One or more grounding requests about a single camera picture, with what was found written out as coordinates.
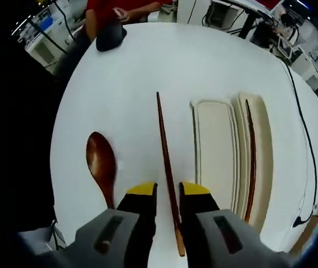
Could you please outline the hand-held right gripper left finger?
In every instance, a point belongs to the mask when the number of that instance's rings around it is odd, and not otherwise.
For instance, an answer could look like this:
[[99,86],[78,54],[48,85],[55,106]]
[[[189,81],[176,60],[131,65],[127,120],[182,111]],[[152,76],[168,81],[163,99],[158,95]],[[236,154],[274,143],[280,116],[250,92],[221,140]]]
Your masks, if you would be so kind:
[[46,267],[147,267],[156,232],[157,183],[130,188],[117,209],[80,227],[72,244],[46,254]]

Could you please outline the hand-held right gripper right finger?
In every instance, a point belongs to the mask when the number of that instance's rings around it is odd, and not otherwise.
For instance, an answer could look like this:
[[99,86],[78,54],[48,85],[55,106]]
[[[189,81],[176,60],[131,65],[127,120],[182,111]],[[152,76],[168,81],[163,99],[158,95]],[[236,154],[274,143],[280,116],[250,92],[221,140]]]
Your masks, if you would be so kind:
[[284,252],[268,248],[258,232],[229,209],[220,209],[210,191],[179,184],[181,233],[189,267],[289,267]]

